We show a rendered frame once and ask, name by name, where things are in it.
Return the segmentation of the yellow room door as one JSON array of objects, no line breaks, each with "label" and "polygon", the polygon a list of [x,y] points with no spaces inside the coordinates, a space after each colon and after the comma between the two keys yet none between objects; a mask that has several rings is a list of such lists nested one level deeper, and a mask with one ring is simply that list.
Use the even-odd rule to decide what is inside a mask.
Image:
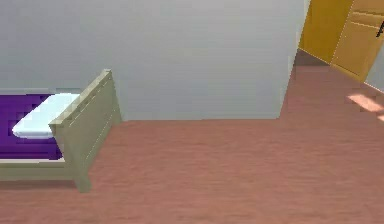
[{"label": "yellow room door", "polygon": [[354,0],[331,65],[364,82],[384,43],[376,34],[384,21],[384,0]]}]

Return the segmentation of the white pillow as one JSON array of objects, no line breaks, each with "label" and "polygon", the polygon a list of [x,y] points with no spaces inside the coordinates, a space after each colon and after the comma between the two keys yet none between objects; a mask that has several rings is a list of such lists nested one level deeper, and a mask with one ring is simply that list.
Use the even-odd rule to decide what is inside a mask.
[{"label": "white pillow", "polygon": [[13,135],[32,140],[52,138],[53,132],[49,123],[63,113],[78,97],[79,95],[74,93],[58,93],[49,96],[12,128]]}]

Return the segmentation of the olive wooden bed purple cover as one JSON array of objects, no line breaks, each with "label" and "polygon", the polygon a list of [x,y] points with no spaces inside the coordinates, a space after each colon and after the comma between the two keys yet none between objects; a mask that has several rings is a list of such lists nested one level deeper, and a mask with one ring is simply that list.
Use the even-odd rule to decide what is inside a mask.
[{"label": "olive wooden bed purple cover", "polygon": [[72,180],[80,192],[88,192],[89,169],[112,126],[121,122],[112,71],[104,69],[49,123],[62,157],[0,159],[0,181]]}]

